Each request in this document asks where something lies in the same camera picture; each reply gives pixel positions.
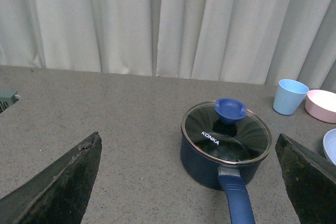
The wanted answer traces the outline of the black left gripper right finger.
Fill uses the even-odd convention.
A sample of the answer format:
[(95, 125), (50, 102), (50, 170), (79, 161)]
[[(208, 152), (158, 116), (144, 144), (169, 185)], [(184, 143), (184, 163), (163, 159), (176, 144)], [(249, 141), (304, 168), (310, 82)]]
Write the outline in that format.
[(275, 150), (300, 223), (335, 223), (335, 165), (282, 133)]

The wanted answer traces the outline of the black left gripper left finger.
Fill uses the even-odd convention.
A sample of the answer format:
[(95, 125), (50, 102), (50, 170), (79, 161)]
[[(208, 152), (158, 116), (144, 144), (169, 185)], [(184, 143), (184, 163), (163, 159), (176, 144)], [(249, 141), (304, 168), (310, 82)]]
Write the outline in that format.
[(101, 137), (94, 132), (3, 197), (1, 223), (81, 223), (101, 151)]

